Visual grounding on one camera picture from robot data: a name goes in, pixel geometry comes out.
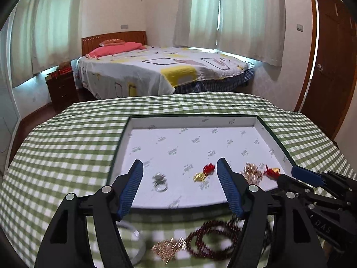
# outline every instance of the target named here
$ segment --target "jewelry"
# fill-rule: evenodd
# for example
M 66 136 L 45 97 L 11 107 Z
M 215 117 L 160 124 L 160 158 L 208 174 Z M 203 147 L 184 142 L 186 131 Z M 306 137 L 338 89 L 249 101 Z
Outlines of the jewelry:
M 136 237 L 137 237 L 137 241 L 139 243 L 139 250 L 136 254 L 136 256 L 134 256 L 133 258 L 130 258 L 131 264 L 134 266 L 136 264 L 138 264 L 142 257 L 144 256 L 145 252 L 146 252 L 146 245 L 145 245 L 145 241 L 142 238 L 142 236 L 140 235 L 139 231 L 131 224 L 129 224 L 126 221 L 121 220 L 120 222 L 116 223 L 118 229 L 122 228 L 122 229 L 127 229 L 129 231 L 131 231 Z
M 204 223 L 198 230 L 190 233 L 186 239 L 180 238 L 179 240 L 175 240 L 172 238 L 170 241 L 161 241 L 154 245 L 151 250 L 157 254 L 163 262 L 166 262 L 166 264 L 174 258 L 179 250 L 187 250 L 192 256 L 199 258 L 225 260 L 231 257 L 240 230 L 235 217 L 229 222 L 212 220 Z M 204 235 L 211 233 L 226 236 L 232 241 L 232 245 L 222 251 L 211 250 L 202 240 Z M 195 244 L 197 246 L 197 251 L 194 251 L 191 246 L 191 241 L 194 237 L 196 237 Z
M 253 163 L 247 163 L 246 166 L 244 166 L 244 171 L 241 171 L 241 174 L 243 174 L 249 184 L 259 185 L 263 179 L 262 172 L 259 171 L 257 166 Z
M 272 179 L 277 180 L 278 177 L 280 176 L 280 168 L 268 168 L 267 165 L 265 165 L 265 168 L 267 169 L 264 174 Z
M 196 173 L 196 175 L 193 177 L 194 182 L 204 182 L 206 177 L 213 174 L 215 171 L 215 166 L 210 163 L 203 167 L 203 172 L 202 173 Z
M 157 192 L 162 193 L 167 190 L 168 185 L 164 174 L 158 173 L 152 179 L 154 180 L 154 188 Z

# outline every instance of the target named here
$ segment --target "silver ring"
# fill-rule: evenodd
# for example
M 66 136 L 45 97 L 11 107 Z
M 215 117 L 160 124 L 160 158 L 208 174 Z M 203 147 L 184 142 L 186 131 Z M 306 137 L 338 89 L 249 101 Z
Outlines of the silver ring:
M 159 193 L 163 193 L 164 191 L 167 190 L 167 188 L 168 188 L 168 186 L 167 186 L 166 182 L 158 184 L 158 185 L 155 184 L 155 190 Z
M 141 261 L 142 257 L 145 254 L 145 251 L 146 251 L 145 241 L 142 238 L 142 236 L 140 235 L 139 231 L 133 225 L 129 224 L 128 222 L 121 220 L 120 222 L 116 223 L 116 226 L 118 227 L 118 230 L 119 230 L 119 228 L 127 229 L 127 230 L 131 231 L 137 237 L 137 240 L 140 244 L 140 248 L 139 248 L 139 251 L 137 252 L 137 254 L 133 258 L 130 259 L 131 264 L 134 266 Z
M 152 179 L 154 180 L 153 184 L 157 192 L 162 193 L 167 190 L 168 185 L 164 174 L 158 173 L 157 175 L 153 176 Z

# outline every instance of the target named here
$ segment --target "table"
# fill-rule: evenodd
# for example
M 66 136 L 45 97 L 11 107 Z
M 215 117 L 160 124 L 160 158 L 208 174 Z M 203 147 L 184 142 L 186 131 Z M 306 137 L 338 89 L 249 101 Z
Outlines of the table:
M 0 189 L 0 224 L 16 252 L 33 267 L 41 240 L 68 192 L 93 194 L 105 185 L 121 132 L 130 115 L 255 114 L 271 128 L 295 163 L 312 171 L 333 170 L 356 178 L 338 148 L 301 113 L 285 111 L 247 94 L 199 93 L 128 97 L 71 105 L 31 131 L 12 161 Z M 326 195 L 321 188 L 316 193 Z M 149 250 L 157 241 L 186 237 L 201 221 L 131 223 L 144 235 L 148 251 L 139 267 L 165 267 Z M 92 219 L 89 238 L 96 267 L 102 267 Z M 124 238 L 128 253 L 135 242 Z M 166 267 L 226 267 L 226 262 L 190 258 L 185 251 Z

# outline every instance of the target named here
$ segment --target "wooden floor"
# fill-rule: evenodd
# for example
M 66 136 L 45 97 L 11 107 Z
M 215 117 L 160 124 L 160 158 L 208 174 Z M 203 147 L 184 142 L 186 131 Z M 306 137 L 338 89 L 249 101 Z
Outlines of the wooden floor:
M 96 98 L 92 95 L 92 93 L 88 91 L 86 88 L 80 88 L 77 91 L 78 91 L 78 98 L 80 102 L 96 100 Z M 56 112 L 52 106 L 52 103 L 49 103 L 21 120 L 17 133 L 15 135 L 14 143 L 12 145 L 9 164 L 14 159 L 17 150 L 20 148 L 22 142 L 27 137 L 27 135 L 31 132 L 31 130 L 36 126 L 42 124 L 43 122 L 51 119 L 55 115 Z

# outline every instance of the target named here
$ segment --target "light switch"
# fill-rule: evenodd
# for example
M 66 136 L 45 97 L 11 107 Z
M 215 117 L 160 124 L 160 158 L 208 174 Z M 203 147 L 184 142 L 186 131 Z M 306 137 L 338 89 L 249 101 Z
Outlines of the light switch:
M 302 26 L 301 24 L 298 24 L 298 25 L 296 25 L 296 30 L 304 32 L 304 26 Z

